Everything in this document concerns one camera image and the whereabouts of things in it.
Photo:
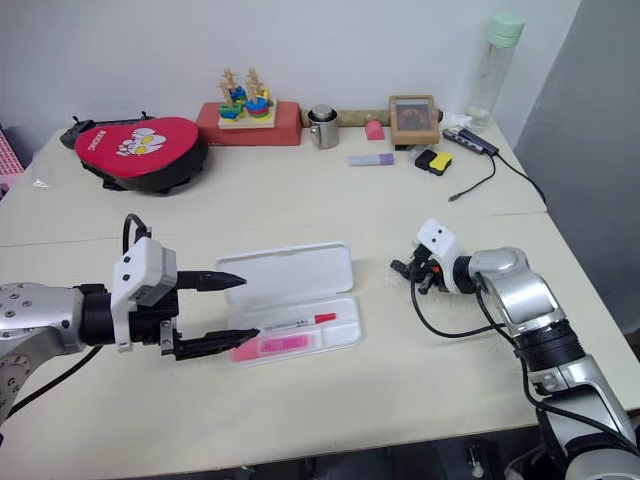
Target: white table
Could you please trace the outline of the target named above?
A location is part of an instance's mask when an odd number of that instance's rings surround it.
[[[381,225],[422,222],[429,215],[444,221],[445,216],[546,211],[535,190],[504,165],[476,192],[449,203],[451,195],[491,167],[487,157],[446,140],[441,148],[455,158],[445,175],[436,177],[418,170],[406,152],[396,153],[392,167],[348,167],[348,155],[393,151],[388,141],[367,142],[363,128],[341,129],[341,142],[331,150],[317,150],[308,129],[303,132],[300,147],[214,147],[193,184],[166,197],[102,189],[102,181],[82,168],[56,134],[39,160],[54,172],[56,186],[34,191],[31,173],[24,175],[0,207],[0,246],[115,238],[131,211],[157,233]],[[495,125],[485,137],[521,168]]]

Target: red wooden block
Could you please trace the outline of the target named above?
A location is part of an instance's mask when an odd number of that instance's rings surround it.
[[[223,130],[218,127],[218,105],[208,102],[202,106],[196,124],[208,144],[230,146],[300,145],[302,123],[300,106],[295,102],[278,102],[276,124],[273,128]]]

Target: clear bottle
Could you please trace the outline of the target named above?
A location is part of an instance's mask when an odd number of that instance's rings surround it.
[[[487,126],[507,76],[513,52],[524,29],[524,21],[513,15],[491,17],[489,41],[465,113],[472,117],[469,128],[481,133]]]

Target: red bag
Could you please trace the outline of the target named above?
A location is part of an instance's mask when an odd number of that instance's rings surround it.
[[[97,126],[78,137],[75,149],[104,188],[154,193],[189,182],[207,157],[197,125],[180,117]]]

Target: metal cup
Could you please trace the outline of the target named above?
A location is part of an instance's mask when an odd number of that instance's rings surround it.
[[[338,113],[327,105],[316,105],[309,111],[311,141],[318,148],[335,147],[338,136]]]

